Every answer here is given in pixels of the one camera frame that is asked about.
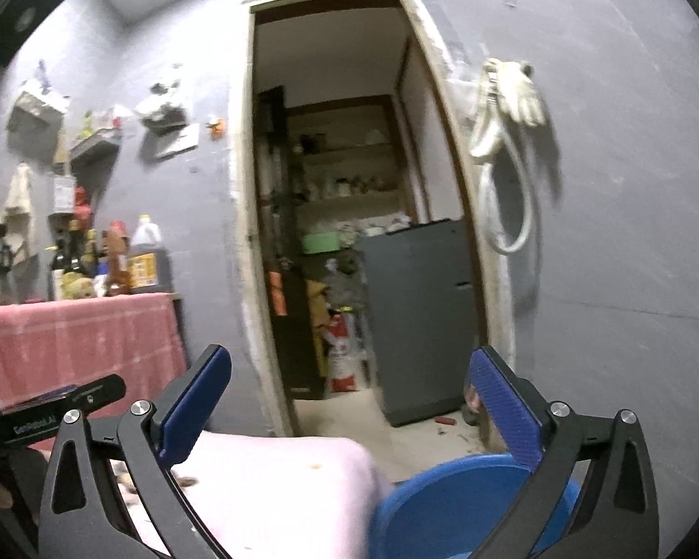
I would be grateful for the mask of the red plaid cloth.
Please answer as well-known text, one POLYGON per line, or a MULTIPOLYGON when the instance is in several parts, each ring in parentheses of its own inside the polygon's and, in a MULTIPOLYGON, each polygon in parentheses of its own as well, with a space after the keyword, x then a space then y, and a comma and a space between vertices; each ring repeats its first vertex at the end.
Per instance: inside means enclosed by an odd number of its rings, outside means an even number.
MULTIPOLYGON (((121 400, 90 416, 117 416, 154 400, 184 374, 172 300, 164 293, 0 307, 0 409, 67 385, 117 374, 121 400)), ((58 424, 62 425, 59 413, 58 424)), ((30 445, 49 448, 58 433, 30 445)))

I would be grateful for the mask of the brown snack bag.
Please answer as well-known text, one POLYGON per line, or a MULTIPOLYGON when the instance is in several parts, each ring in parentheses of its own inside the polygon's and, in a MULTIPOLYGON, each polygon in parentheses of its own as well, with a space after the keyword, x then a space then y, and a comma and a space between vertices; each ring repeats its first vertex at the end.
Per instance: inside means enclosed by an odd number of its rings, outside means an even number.
POLYGON ((110 223, 106 235, 107 248, 107 294, 130 294, 130 272, 127 265, 128 235, 126 226, 119 219, 110 223))

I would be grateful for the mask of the dark sauce bottle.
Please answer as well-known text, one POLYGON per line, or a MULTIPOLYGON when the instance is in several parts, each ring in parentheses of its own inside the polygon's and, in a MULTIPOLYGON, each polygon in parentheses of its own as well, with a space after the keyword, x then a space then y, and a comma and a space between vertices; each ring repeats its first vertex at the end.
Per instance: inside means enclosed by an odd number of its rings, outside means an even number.
POLYGON ((56 301, 67 299, 64 290, 64 275, 67 270, 68 258, 65 240, 61 237, 56 239, 54 246, 54 257, 50 265, 50 285, 51 295, 56 301))

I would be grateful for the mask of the large oil jug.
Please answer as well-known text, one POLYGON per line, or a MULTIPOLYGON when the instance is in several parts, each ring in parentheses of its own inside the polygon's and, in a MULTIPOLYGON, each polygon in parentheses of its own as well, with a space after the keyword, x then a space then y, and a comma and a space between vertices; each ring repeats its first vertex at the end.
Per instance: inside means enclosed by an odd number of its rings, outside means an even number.
POLYGON ((127 254, 132 293, 170 293, 172 273, 163 233, 149 215, 138 217, 127 254))

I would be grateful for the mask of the blue plastic bucket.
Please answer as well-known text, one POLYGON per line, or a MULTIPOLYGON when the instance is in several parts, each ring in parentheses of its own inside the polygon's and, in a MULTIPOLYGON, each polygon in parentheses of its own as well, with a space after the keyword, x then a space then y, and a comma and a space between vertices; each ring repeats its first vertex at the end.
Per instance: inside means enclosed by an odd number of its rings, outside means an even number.
POLYGON ((438 464, 397 486, 371 520, 372 559, 467 558, 505 516, 530 477, 510 454, 438 464))

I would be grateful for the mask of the beige hanging towel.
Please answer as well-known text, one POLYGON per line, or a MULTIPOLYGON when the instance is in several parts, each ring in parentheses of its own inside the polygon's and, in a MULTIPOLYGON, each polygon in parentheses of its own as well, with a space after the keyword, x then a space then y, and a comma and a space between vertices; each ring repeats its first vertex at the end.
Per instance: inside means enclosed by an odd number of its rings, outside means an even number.
POLYGON ((3 222, 7 227, 5 241, 11 253, 11 266, 21 266, 37 255, 32 170, 26 163, 18 164, 11 178, 3 205, 3 222))

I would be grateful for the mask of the pink cloth on table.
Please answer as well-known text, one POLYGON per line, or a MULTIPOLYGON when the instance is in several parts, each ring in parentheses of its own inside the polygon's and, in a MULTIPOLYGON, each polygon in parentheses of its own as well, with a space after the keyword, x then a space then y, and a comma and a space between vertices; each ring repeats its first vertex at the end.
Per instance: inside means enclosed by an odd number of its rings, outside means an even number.
POLYGON ((234 558, 365 558, 372 516, 394 489, 363 445, 321 436, 204 431, 171 474, 234 558))

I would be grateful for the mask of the red white rice bag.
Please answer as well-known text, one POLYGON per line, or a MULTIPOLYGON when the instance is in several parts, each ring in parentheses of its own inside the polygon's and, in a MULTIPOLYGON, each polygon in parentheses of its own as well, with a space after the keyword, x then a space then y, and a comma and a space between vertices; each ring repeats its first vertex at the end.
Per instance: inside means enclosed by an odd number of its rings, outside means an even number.
POLYGON ((322 332, 327 349, 328 388, 332 394, 362 388, 362 352, 351 312, 331 310, 322 332))

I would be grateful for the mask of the white box on wall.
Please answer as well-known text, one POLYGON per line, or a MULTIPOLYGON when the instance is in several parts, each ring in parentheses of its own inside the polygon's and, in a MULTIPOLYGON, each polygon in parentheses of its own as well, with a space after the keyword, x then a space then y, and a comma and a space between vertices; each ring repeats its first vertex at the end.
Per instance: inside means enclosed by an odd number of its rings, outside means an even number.
POLYGON ((71 215, 75 210, 76 179, 71 174, 54 174, 51 183, 51 213, 71 215))

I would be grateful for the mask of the wall shelf with packets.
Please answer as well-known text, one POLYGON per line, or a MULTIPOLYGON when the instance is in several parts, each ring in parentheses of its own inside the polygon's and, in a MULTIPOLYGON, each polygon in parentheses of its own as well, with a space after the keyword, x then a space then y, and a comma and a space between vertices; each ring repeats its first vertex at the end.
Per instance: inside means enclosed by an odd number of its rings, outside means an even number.
POLYGON ((70 169, 78 170, 116 154, 121 143, 122 117, 117 111, 113 107, 107 110, 88 110, 69 151, 70 169))

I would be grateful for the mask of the white wall socket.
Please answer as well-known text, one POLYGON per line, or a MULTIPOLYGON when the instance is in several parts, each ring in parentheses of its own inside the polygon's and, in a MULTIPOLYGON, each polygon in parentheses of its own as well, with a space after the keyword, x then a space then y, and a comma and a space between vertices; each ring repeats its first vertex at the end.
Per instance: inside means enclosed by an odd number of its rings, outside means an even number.
POLYGON ((166 159, 195 149, 199 145, 200 125, 198 123, 181 126, 156 139, 154 157, 166 159))

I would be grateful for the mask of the white wall basket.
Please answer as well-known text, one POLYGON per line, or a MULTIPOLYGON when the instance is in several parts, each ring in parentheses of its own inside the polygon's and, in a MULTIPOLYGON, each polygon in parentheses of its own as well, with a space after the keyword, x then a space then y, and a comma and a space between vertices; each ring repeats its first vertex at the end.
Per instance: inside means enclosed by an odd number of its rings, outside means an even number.
POLYGON ((44 125, 56 125, 62 122, 69 109, 69 98, 58 92, 43 95, 41 92, 31 92, 23 89, 12 107, 6 128, 17 131, 22 125, 33 121, 44 125))

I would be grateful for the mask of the plastic bag on wall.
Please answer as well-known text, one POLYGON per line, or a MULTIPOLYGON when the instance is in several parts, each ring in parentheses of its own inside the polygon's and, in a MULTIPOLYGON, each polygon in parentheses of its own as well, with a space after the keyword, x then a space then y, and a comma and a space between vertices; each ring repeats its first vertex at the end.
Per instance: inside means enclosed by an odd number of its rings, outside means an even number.
POLYGON ((188 112, 181 96, 180 82, 156 82, 135 107, 135 115, 147 130, 156 135, 184 128, 188 112))

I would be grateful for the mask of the orange wall hook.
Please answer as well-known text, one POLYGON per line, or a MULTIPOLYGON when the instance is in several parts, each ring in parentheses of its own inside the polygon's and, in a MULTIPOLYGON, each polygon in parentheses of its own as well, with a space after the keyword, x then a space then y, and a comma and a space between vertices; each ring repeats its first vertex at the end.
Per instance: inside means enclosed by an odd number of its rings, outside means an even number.
POLYGON ((209 137, 215 142, 222 139, 226 133, 226 122, 221 117, 215 117, 207 122, 209 137))

